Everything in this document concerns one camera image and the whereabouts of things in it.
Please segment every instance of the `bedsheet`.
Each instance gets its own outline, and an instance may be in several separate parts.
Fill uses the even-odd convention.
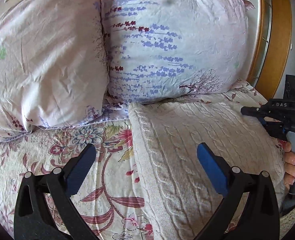
[[[14,208],[25,172],[47,174],[77,156],[87,143],[97,158],[73,204],[101,239],[153,240],[146,219],[132,147],[129,121],[92,124],[77,129],[38,130],[0,144],[0,223],[13,236]],[[45,195],[54,221],[67,230],[49,194]]]

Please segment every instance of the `pink flower print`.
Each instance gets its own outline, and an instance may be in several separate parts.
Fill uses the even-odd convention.
[[[143,229],[146,223],[147,219],[144,216],[136,217],[135,214],[131,214],[128,218],[122,219],[122,224],[124,224],[123,229],[127,229],[128,231],[133,231],[137,228]]]
[[[277,139],[278,142],[279,142],[279,145],[282,146],[282,148],[284,148],[285,144],[286,144],[286,141],[283,141],[283,140],[280,140],[280,139]]]
[[[46,202],[50,209],[54,209],[54,201],[53,201],[53,198],[50,196],[50,194],[46,195]]]
[[[148,236],[154,236],[153,227],[151,224],[146,224],[143,229],[147,231]]]
[[[137,172],[137,166],[136,164],[133,165],[133,169],[131,171],[128,171],[127,173],[125,173],[127,176],[131,176],[132,174],[135,174],[135,179],[134,182],[138,183],[140,182],[140,177],[138,176],[138,172]]]
[[[132,239],[133,237],[128,234],[127,232],[123,231],[122,233],[118,234],[118,233],[115,233],[112,238],[114,240],[129,240],[129,239]]]
[[[236,229],[236,226],[237,226],[237,224],[235,224],[234,222],[231,222],[231,223],[228,225],[227,229],[225,230],[225,233],[228,233],[228,232],[233,231],[234,229]]]
[[[127,147],[132,147],[133,146],[133,137],[132,137],[132,131],[130,129],[124,130],[119,133],[119,138],[121,140],[125,141],[125,144]]]

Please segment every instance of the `blue clip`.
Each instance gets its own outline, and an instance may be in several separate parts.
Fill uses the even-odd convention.
[[[199,159],[199,162],[209,177],[215,191],[218,194],[221,194],[223,197],[226,197],[228,193],[227,177],[224,175],[221,168],[215,161],[215,157],[216,156],[206,145],[206,143],[201,143],[197,147],[197,158]]]
[[[261,122],[261,124],[262,124],[263,126],[266,126],[266,121],[265,121],[264,118],[259,117],[258,120]]]

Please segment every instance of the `flower print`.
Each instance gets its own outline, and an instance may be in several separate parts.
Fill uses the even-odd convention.
[[[92,106],[86,106],[85,112],[86,112],[86,114],[85,114],[83,120],[80,121],[80,123],[79,123],[80,125],[86,125],[101,115],[101,111],[96,110],[95,107],[92,107]]]
[[[122,219],[122,224],[124,224],[123,228],[129,231],[133,231],[137,228],[143,229],[146,223],[147,219],[144,216],[136,217],[135,214],[131,214],[128,218]]]
[[[124,130],[119,134],[119,138],[121,140],[124,140],[127,147],[133,146],[133,137],[132,137],[132,131],[130,129]]]
[[[225,230],[225,233],[228,233],[228,232],[233,231],[234,229],[236,229],[236,226],[237,226],[237,223],[235,223],[235,222],[231,222],[231,223],[228,225],[227,229]]]
[[[12,123],[14,124],[16,128],[19,128],[21,131],[25,130],[24,127],[20,124],[20,121],[15,116],[10,115],[8,112],[7,114],[12,119]]]
[[[125,173],[127,176],[131,176],[134,173],[135,175],[135,183],[140,182],[140,177],[138,176],[138,171],[137,171],[137,166],[136,163],[133,165],[133,169],[131,171],[128,171],[127,173]]]
[[[280,139],[277,139],[278,142],[279,142],[279,146],[282,146],[282,148],[284,148],[285,144],[286,144],[286,141],[283,141],[283,140],[280,140]]]
[[[16,179],[12,178],[9,180],[9,183],[12,185],[12,192],[17,192],[17,187],[16,187]]]
[[[132,239],[133,237],[128,234],[127,232],[123,231],[122,233],[118,234],[118,233],[115,233],[112,238],[114,240],[128,240],[128,239]]]
[[[147,235],[148,236],[154,236],[154,233],[153,233],[153,227],[151,224],[146,224],[143,228],[143,230],[146,230],[147,231]]]
[[[51,197],[50,194],[46,194],[46,195],[45,195],[45,200],[46,200],[46,202],[47,202],[47,205],[48,205],[48,207],[49,207],[49,211],[50,211],[50,213],[51,213],[51,215],[52,215],[52,217],[53,217],[55,223],[56,223],[58,226],[61,226],[62,223],[63,223],[63,221],[62,221],[62,219],[61,219],[60,214],[59,214],[58,211],[57,211],[57,208],[56,208],[56,206],[55,206],[55,203],[54,203],[54,201],[53,201],[53,198]]]
[[[100,144],[103,142],[101,137],[103,131],[103,127],[92,127],[92,125],[82,127],[74,131],[75,138],[73,138],[72,143],[80,144],[81,148],[85,148],[89,143]]]

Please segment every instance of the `finger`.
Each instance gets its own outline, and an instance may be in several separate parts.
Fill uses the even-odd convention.
[[[295,178],[295,166],[289,163],[284,164],[284,170],[289,175],[292,175]]]
[[[286,163],[295,165],[295,153],[294,152],[284,153],[284,161]]]
[[[283,150],[284,152],[290,152],[292,149],[291,143],[290,142],[286,142],[283,146]]]
[[[293,185],[295,182],[295,178],[288,173],[284,174],[284,184]]]

